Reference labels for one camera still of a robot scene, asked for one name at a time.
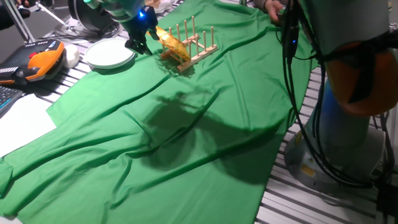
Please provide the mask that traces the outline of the hand with brown sleeve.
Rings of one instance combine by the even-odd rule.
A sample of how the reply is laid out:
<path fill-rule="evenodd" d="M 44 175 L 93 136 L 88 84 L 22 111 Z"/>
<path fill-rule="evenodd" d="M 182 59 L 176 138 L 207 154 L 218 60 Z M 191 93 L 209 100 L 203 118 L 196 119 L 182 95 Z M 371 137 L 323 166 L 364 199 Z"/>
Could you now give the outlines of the hand with brown sleeve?
<path fill-rule="evenodd" d="M 279 12 L 284 8 L 284 5 L 275 0 L 267 0 L 264 4 L 265 10 L 267 11 L 271 21 L 273 23 L 279 23 Z"/>

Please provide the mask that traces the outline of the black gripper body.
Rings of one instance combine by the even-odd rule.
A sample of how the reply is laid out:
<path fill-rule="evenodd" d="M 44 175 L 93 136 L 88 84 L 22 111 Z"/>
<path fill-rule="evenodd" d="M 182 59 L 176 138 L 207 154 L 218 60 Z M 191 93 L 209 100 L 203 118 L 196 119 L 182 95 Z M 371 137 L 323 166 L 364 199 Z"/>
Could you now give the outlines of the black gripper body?
<path fill-rule="evenodd" d="M 158 20 L 154 8 L 151 6 L 144 6 L 138 11 L 136 17 L 123 23 L 125 31 L 129 35 L 128 45 L 145 45 L 146 34 L 154 39 L 158 40 L 159 37 L 156 34 Z"/>

